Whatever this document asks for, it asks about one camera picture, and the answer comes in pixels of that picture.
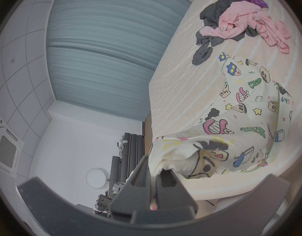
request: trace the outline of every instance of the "ceiling air conditioner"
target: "ceiling air conditioner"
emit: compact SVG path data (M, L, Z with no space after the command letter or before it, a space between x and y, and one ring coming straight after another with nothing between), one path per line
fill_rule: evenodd
M17 167L24 142L0 118L0 171L17 176Z

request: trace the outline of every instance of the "striped bed sheet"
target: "striped bed sheet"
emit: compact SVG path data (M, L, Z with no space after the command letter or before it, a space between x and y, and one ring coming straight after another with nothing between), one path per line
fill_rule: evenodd
M220 52L249 58L269 70L272 78L293 97L292 123L278 158L267 167L250 173L230 172L205 179L182 179L196 200L238 195L251 190L266 175L282 174L302 154L302 28L279 0L264 0L273 20L286 23L292 37L287 40L290 53L280 53L260 37L236 42L225 40L213 48L211 57L199 66L192 56L199 48L196 32L204 24L200 12L217 0L193 0L168 45L149 84L153 139L192 127L220 93L224 80L217 68Z

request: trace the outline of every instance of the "white cartoon print garment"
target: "white cartoon print garment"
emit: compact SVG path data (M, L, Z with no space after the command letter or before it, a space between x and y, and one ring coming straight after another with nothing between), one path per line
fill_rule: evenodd
M186 178L248 172L278 156L292 118L291 96L256 62L222 52L218 63L224 88L192 128L153 141L152 176L162 169Z

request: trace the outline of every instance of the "curtain fold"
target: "curtain fold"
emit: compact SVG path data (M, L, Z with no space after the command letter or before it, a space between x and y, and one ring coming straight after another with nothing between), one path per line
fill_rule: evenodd
M55 0L47 64L56 99L144 121L149 81L187 0Z

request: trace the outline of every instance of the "bed sheet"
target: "bed sheet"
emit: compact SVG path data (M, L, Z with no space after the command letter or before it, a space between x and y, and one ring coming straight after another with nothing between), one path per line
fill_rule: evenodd
M286 23L292 37L290 53L280 53L260 37L236 42L225 40L213 47L211 57L199 66L192 56L199 48L196 32L204 24L200 12L217 0L194 0L177 28L149 84L153 139L192 127L220 93L224 80L217 68L220 52L259 62L293 97L292 122L278 158L267 167L249 173L230 172L211 178L180 179L196 200L217 199L250 191L266 175L282 174L302 154L302 34L279 0L264 0L273 20Z

